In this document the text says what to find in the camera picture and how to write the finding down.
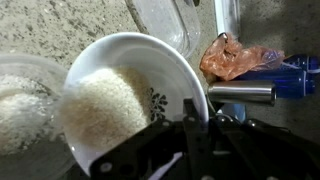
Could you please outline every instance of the rice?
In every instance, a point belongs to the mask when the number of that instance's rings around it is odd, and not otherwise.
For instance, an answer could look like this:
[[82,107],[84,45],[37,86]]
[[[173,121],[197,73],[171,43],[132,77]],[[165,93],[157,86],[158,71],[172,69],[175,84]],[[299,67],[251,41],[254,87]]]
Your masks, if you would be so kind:
[[54,131],[53,99],[37,82],[0,76],[0,155],[16,154]]
[[146,77],[133,68],[104,68],[84,77],[66,90],[59,108],[68,139],[114,148],[150,123],[149,91]]

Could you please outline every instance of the plastic bag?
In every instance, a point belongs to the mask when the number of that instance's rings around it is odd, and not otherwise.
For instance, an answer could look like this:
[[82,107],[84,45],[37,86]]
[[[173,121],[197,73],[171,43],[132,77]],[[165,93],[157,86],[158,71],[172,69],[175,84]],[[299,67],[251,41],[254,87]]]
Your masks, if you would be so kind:
[[284,57],[283,51],[262,46],[243,49],[230,34],[223,33],[206,50],[201,59],[200,70],[208,83],[215,76],[229,81],[249,70],[277,69]]

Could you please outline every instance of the speckled countertop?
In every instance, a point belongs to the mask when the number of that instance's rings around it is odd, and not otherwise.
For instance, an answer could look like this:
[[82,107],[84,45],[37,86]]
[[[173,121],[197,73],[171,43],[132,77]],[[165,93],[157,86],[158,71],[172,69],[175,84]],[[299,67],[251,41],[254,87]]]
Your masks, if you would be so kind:
[[[201,38],[189,60],[203,85],[198,65],[216,36],[212,8],[211,0],[196,8]],[[89,44],[124,31],[139,32],[124,0],[0,0],[0,53],[38,55],[69,68]],[[63,179],[79,179],[77,172]]]

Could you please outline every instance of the blue plastic bottle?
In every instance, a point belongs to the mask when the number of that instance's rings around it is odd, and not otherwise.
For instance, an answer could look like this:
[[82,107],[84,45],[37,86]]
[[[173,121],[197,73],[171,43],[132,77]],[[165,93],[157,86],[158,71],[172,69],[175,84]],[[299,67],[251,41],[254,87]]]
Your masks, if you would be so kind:
[[284,63],[280,66],[279,69],[287,70],[287,69],[303,69],[305,71],[316,70],[319,69],[319,59],[316,56],[308,56],[305,54],[297,54],[290,56],[289,58],[283,61]]
[[313,76],[302,69],[249,71],[236,80],[272,80],[279,98],[299,99],[315,88]]

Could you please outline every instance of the floral pattern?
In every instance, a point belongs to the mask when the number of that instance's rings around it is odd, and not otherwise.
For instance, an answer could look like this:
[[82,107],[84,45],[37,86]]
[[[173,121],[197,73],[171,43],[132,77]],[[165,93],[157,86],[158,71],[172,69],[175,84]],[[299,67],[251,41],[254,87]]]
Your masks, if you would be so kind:
[[167,97],[165,95],[160,95],[159,93],[155,93],[154,89],[150,89],[151,93],[151,121],[155,121],[157,119],[165,119],[166,116],[164,113],[166,112],[165,106],[168,104]]

